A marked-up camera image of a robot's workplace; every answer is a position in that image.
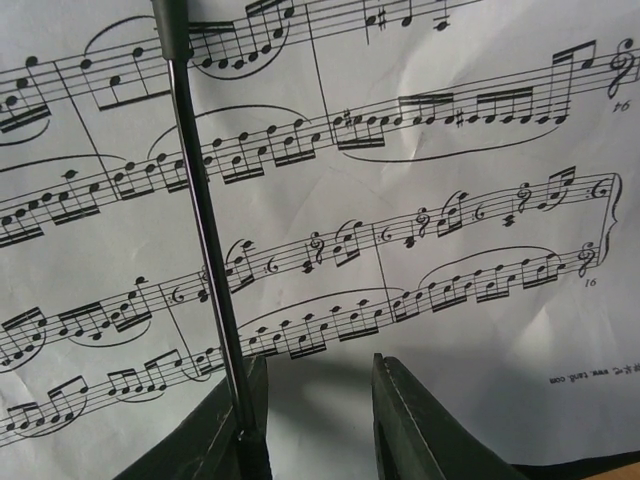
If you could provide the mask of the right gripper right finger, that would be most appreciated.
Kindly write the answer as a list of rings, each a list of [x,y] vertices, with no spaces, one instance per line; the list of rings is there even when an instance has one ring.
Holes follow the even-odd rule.
[[[380,479],[523,479],[395,357],[376,353],[372,405]]]

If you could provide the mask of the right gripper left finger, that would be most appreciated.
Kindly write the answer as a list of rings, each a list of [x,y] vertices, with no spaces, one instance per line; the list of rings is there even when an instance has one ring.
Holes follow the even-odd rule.
[[[266,448],[238,440],[227,382],[222,380],[195,409],[119,479],[271,479]]]

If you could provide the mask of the white sheet music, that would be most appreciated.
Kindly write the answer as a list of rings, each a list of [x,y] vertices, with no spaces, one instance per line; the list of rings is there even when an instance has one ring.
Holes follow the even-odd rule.
[[[639,447],[635,1],[193,1],[279,479],[374,474],[372,356],[510,463]],[[1,5],[1,475],[110,479],[224,375],[148,1]]]

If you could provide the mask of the black music stand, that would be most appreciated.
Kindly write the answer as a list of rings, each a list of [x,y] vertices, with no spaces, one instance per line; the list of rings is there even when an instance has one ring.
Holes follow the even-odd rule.
[[[188,27],[188,8],[186,1],[152,1],[154,18],[157,23],[157,29],[160,36],[160,44],[162,47],[162,55],[167,60],[169,77],[171,83],[171,94],[174,103],[174,110],[177,121],[177,129],[182,144],[183,150],[183,164],[186,170],[186,177],[188,181],[189,192],[193,204],[194,215],[196,218],[196,224],[198,228],[198,235],[200,238],[200,244],[202,249],[202,255],[204,259],[204,267],[207,272],[205,280],[208,282],[209,295],[211,302],[213,302],[213,312],[216,321],[216,325],[219,331],[219,338],[221,344],[221,357],[224,361],[224,365],[227,371],[227,382],[231,392],[231,400],[233,405],[233,412],[236,417],[239,417],[239,426],[237,427],[238,433],[235,433],[235,437],[232,440],[236,441],[237,445],[237,458],[240,466],[240,478],[241,479],[271,479],[272,474],[270,470],[270,464],[268,459],[268,451],[266,446],[266,440],[264,434],[259,433],[257,427],[257,420],[255,420],[254,407],[251,403],[251,396],[248,393],[248,380],[244,373],[244,367],[242,366],[242,353],[240,353],[241,340],[238,339],[236,320],[234,317],[234,311],[231,301],[231,290],[228,280],[228,274],[226,273],[227,265],[221,257],[221,247],[218,238],[218,231],[215,224],[215,218],[213,213],[213,206],[210,198],[208,187],[208,173],[204,166],[204,160],[201,153],[200,139],[198,137],[198,130],[196,127],[195,115],[193,112],[193,105],[190,93],[190,85],[187,73],[187,62],[192,56],[189,46],[189,31],[194,30],[194,27]],[[613,80],[618,88],[620,83],[630,83],[636,81],[639,78],[639,44],[633,46],[633,39],[626,38],[617,47],[615,54],[611,54],[611,60],[607,60],[607,70],[615,72],[611,74],[614,77],[621,76],[623,79],[629,77],[628,80]],[[532,191],[533,200],[529,200],[529,207],[538,207],[540,204],[546,201],[545,208],[551,208],[561,203],[561,197],[564,198],[564,194],[567,193],[573,187],[580,187],[577,191],[587,189],[586,179],[572,180],[570,185],[565,185],[569,182],[569,177],[560,177],[560,174],[556,175],[553,179],[543,183],[539,186],[527,186]],[[460,197],[462,193],[458,192],[452,197],[452,201],[447,202],[445,209],[448,207],[456,209],[453,214],[453,219],[449,219],[448,214],[444,212],[439,213],[416,213],[417,215],[424,215],[425,223],[417,224],[415,219],[411,218],[413,238],[420,237],[418,228],[415,225],[423,225],[429,232],[432,229],[433,233],[457,231],[463,228],[468,223],[471,223],[472,219],[475,219],[475,213],[472,215],[471,211],[475,212],[475,209],[471,209],[473,205],[480,207],[480,200],[469,199],[464,195]],[[526,258],[524,263],[516,263],[514,265],[496,265],[492,268],[480,269],[476,272],[464,273],[456,278],[432,278],[433,272],[429,273],[425,278],[435,280],[433,285],[424,284],[424,281],[420,283],[415,291],[402,291],[404,296],[398,297],[400,306],[403,310],[400,312],[391,303],[383,308],[382,317],[373,317],[371,314],[372,324],[366,325],[364,314],[359,314],[358,322],[362,322],[362,328],[355,329],[355,324],[344,323],[346,330],[340,333],[340,325],[342,320],[331,320],[329,330],[333,331],[335,339],[346,341],[347,339],[360,338],[373,334],[376,332],[369,332],[369,330],[382,327],[380,323],[382,319],[388,319],[391,324],[395,324],[420,314],[431,314],[440,311],[449,311],[451,308],[455,308],[457,305],[469,302],[470,299],[474,299],[474,302],[488,302],[496,299],[507,298],[510,294],[510,289],[514,286],[522,286],[522,288],[537,288],[540,285],[557,280],[559,276],[568,274],[571,272],[578,272],[578,266],[586,270],[588,267],[587,259],[578,260],[579,256],[582,257],[583,253],[586,255],[588,252],[597,250],[596,253],[602,254],[602,258],[605,255],[605,244],[608,245],[608,240],[605,239],[608,235],[608,230],[603,233],[602,242],[597,248],[594,246],[585,246],[584,249],[578,252],[567,254],[556,254],[553,250],[541,250],[544,256],[540,258]],[[286,350],[290,355],[294,356],[294,353],[300,353],[301,356],[307,354],[311,355],[321,351],[326,346],[328,340],[325,340],[323,336],[325,330],[320,330],[319,321],[313,320],[317,326],[316,330],[312,333],[311,326],[305,320],[303,323],[297,322],[293,327],[283,327],[284,331],[278,330],[280,335],[278,339],[274,339],[273,348],[266,349],[253,353],[254,355],[268,356],[277,353],[284,353],[284,346],[286,344],[289,348],[289,340],[295,338],[296,343],[300,335],[306,334],[306,340],[308,345],[297,347],[295,349],[289,348]]]

